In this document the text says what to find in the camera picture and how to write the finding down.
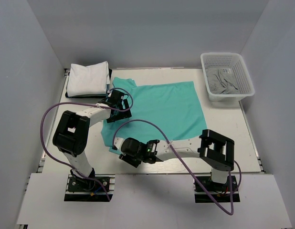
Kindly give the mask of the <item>teal t-shirt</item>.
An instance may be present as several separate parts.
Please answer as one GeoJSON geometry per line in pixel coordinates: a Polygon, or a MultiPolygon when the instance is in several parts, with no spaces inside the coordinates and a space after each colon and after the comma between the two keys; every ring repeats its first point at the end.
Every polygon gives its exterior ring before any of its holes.
{"type": "Polygon", "coordinates": [[[130,123],[125,119],[104,122],[101,135],[105,146],[112,146],[114,136],[149,140],[184,140],[199,136],[207,124],[193,82],[137,86],[132,79],[115,78],[114,87],[132,95],[130,123]]]}

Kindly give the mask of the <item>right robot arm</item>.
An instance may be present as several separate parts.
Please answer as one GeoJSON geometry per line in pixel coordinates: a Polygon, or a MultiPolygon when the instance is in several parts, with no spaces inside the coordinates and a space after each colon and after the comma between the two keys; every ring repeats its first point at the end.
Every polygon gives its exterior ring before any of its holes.
{"type": "Polygon", "coordinates": [[[154,164],[176,158],[200,158],[211,166],[210,184],[222,190],[228,184],[228,175],[234,170],[234,141],[209,129],[200,136],[175,140],[149,140],[146,143],[134,138],[115,137],[113,149],[121,152],[119,158],[133,167],[141,163],[154,164]]]}

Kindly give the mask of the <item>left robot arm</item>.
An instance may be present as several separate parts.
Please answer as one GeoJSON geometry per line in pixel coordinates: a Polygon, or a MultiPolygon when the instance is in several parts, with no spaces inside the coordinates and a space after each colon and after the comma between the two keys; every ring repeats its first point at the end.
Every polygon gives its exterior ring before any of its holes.
{"type": "Polygon", "coordinates": [[[72,175],[80,177],[84,190],[95,187],[95,172],[84,152],[90,127],[99,122],[114,123],[131,117],[132,96],[122,88],[109,90],[109,96],[80,112],[64,111],[53,136],[53,145],[67,158],[72,175]]]}

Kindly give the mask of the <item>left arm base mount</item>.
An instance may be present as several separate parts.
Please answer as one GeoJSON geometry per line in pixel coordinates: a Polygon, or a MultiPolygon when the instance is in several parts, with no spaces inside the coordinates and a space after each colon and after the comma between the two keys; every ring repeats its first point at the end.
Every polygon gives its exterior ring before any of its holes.
{"type": "Polygon", "coordinates": [[[72,175],[68,176],[64,201],[65,202],[109,202],[114,194],[115,175],[95,176],[105,187],[109,199],[101,185],[96,181],[84,184],[72,175]]]}

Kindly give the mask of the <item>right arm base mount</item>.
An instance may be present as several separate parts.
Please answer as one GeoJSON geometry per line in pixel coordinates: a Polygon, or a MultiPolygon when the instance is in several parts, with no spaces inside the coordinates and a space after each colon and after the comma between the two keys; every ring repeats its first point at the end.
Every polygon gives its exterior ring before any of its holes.
{"type": "MultiPolygon", "coordinates": [[[[211,180],[211,176],[199,176],[196,177],[203,186],[210,192],[210,194],[219,203],[229,203],[230,202],[230,183],[229,178],[225,184],[215,183],[211,180]]],[[[235,176],[232,176],[232,190],[233,202],[240,202],[239,192],[237,190],[238,182],[235,176]]],[[[203,191],[203,189],[194,181],[194,197],[195,203],[212,203],[213,201],[208,197],[208,195],[203,191]]]]}

